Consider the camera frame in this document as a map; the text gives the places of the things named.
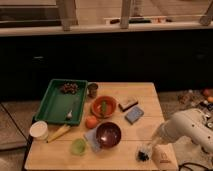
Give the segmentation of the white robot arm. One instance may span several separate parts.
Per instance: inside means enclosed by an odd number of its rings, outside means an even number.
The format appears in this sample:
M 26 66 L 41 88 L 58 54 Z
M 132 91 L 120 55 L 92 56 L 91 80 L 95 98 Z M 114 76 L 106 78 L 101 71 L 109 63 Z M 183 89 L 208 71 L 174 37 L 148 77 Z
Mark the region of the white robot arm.
M 167 121 L 161 123 L 152 135 L 151 141 L 140 148 L 148 157 L 152 156 L 157 145 L 174 143 L 186 136 L 213 153 L 213 130 L 204 124 L 204 112 L 191 108 L 174 113 Z

